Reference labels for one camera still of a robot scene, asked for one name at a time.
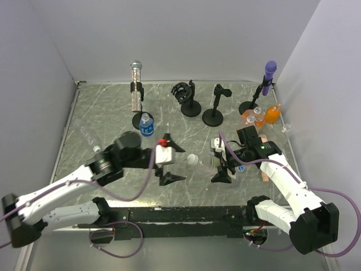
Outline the black purple microphone stand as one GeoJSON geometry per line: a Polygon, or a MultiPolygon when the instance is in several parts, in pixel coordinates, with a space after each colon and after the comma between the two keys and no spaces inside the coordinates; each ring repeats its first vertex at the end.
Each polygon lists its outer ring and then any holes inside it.
{"type": "Polygon", "coordinates": [[[270,90],[270,87],[273,84],[273,79],[266,78],[266,76],[263,77],[263,81],[258,87],[256,88],[256,91],[253,95],[253,99],[251,101],[245,101],[242,102],[239,105],[239,113],[242,115],[247,110],[253,110],[255,109],[258,104],[256,103],[256,100],[259,98],[259,96],[262,94],[263,96],[266,96],[270,90]]]}

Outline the orange square bottle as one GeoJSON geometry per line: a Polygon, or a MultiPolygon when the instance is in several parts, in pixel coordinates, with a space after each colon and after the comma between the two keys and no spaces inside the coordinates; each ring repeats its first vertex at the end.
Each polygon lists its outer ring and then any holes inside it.
{"type": "Polygon", "coordinates": [[[262,111],[261,107],[257,106],[254,109],[248,109],[243,114],[243,118],[248,116],[254,116],[254,124],[257,128],[262,128],[265,123],[265,114],[262,111]]]}

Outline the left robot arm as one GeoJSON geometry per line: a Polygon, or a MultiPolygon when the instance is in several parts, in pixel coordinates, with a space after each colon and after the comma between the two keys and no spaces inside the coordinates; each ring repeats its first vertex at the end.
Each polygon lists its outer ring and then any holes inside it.
{"type": "Polygon", "coordinates": [[[62,207],[72,198],[93,190],[101,190],[114,199],[132,202],[138,199],[149,183],[151,173],[165,186],[181,181],[182,176],[164,172],[165,165],[174,164],[175,154],[183,153],[169,133],[158,139],[151,148],[142,148],[136,132],[125,132],[104,150],[96,153],[84,165],[42,189],[26,195],[5,195],[3,217],[13,248],[27,246],[42,233],[76,224],[107,226],[112,218],[104,199],[91,200],[78,206],[62,207]],[[124,176],[126,168],[146,169],[147,175],[140,191],[131,198],[122,198],[107,190],[106,185],[124,176]]]}

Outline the blue label water bottle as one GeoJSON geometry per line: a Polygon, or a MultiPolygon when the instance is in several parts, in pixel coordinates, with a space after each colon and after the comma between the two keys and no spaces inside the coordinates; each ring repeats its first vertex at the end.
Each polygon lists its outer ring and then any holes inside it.
{"type": "Polygon", "coordinates": [[[139,130],[144,137],[150,137],[154,133],[153,119],[146,112],[140,118],[139,130]]]}

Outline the white tea bottle cap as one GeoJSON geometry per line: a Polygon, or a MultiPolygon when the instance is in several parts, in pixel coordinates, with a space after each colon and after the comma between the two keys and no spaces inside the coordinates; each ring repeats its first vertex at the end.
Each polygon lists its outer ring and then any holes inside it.
{"type": "Polygon", "coordinates": [[[195,154],[189,154],[187,157],[187,164],[190,166],[196,166],[199,162],[199,157],[195,154]]]}

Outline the pink beige microphone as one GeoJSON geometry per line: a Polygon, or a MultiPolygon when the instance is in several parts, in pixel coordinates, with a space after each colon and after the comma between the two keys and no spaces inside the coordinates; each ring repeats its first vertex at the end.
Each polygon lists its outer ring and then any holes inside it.
{"type": "MultiPolygon", "coordinates": [[[[260,137],[261,137],[261,140],[262,140],[263,143],[268,141],[267,136],[265,134],[261,134],[260,137]]],[[[269,182],[270,179],[269,179],[268,175],[264,171],[261,171],[261,176],[262,176],[262,181],[263,182],[269,182]]]]}

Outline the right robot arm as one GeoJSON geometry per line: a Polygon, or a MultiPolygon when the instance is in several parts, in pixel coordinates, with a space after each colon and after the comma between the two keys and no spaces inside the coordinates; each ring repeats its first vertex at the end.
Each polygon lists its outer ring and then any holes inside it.
{"type": "Polygon", "coordinates": [[[263,142],[256,128],[237,131],[243,148],[232,150],[224,135],[211,139],[210,149],[221,161],[212,182],[230,183],[235,167],[254,164],[265,173],[290,206],[286,209],[267,196],[255,196],[247,202],[246,218],[258,225],[262,221],[277,226],[289,235],[292,245],[305,255],[338,239],[339,210],[315,195],[288,164],[284,154],[272,142],[263,142]]]}

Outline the clear capless bottle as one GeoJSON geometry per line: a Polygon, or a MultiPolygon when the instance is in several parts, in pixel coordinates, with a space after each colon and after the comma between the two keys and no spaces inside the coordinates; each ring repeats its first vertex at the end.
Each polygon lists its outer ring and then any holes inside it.
{"type": "Polygon", "coordinates": [[[291,124],[289,124],[289,123],[284,124],[281,132],[282,132],[282,135],[284,136],[284,138],[286,140],[288,140],[292,134],[291,124]]]}

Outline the black empty clip stand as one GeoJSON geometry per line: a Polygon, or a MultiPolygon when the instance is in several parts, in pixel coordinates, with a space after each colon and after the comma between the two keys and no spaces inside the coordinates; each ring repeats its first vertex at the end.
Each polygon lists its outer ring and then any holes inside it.
{"type": "Polygon", "coordinates": [[[217,84],[214,88],[213,95],[215,96],[215,100],[213,103],[213,108],[206,110],[202,115],[202,121],[205,125],[209,127],[218,127],[223,123],[223,115],[217,109],[219,106],[219,101],[221,96],[231,97],[232,91],[230,89],[223,88],[220,84],[217,84]]]}

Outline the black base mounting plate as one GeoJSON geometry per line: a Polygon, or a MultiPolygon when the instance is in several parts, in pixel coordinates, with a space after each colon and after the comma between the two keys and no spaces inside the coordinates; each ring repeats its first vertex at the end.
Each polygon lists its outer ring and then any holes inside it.
{"type": "Polygon", "coordinates": [[[145,238],[218,237],[242,238],[248,229],[270,226],[246,215],[245,206],[208,207],[111,207],[109,213],[80,229],[114,229],[115,240],[138,238],[137,224],[145,238]]]}

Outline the black shock mount stand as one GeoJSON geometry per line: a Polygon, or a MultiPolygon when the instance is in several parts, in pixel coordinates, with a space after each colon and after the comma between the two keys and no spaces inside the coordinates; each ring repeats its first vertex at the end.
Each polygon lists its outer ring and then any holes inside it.
{"type": "Polygon", "coordinates": [[[194,100],[195,84],[192,80],[189,83],[177,83],[172,87],[171,93],[180,104],[180,111],[183,115],[196,117],[201,113],[200,103],[194,100]]]}

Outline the glitter silver microphone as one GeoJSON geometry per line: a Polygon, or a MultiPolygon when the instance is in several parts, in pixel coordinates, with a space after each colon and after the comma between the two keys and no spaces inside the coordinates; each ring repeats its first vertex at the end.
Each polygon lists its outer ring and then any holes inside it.
{"type": "Polygon", "coordinates": [[[141,69],[142,64],[140,61],[135,60],[130,65],[132,82],[130,84],[131,91],[131,110],[133,112],[140,112],[142,110],[143,101],[143,85],[141,82],[141,69]]]}

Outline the black glitter microphone stand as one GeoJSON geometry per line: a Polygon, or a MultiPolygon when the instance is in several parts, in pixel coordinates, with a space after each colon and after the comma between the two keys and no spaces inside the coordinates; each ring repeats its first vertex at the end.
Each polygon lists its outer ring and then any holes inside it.
{"type": "Polygon", "coordinates": [[[140,118],[143,113],[142,102],[144,101],[144,88],[141,82],[130,83],[130,92],[131,92],[131,110],[135,115],[132,118],[132,125],[135,129],[139,130],[140,118]]]}

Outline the clear white-capped tea bottle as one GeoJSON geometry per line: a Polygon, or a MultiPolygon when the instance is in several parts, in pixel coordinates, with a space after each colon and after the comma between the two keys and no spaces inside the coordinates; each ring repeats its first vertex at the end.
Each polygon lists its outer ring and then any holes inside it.
{"type": "Polygon", "coordinates": [[[199,160],[194,166],[194,172],[204,179],[211,180],[218,173],[220,165],[221,161],[215,156],[199,156],[199,160]]]}

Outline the orange round bottle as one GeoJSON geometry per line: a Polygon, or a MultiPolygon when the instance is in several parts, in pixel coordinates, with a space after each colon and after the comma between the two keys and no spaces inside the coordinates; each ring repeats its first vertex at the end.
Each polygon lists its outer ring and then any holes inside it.
{"type": "Polygon", "coordinates": [[[280,103],[275,103],[268,108],[265,113],[265,122],[268,124],[274,124],[277,119],[280,117],[282,105],[280,103]]]}

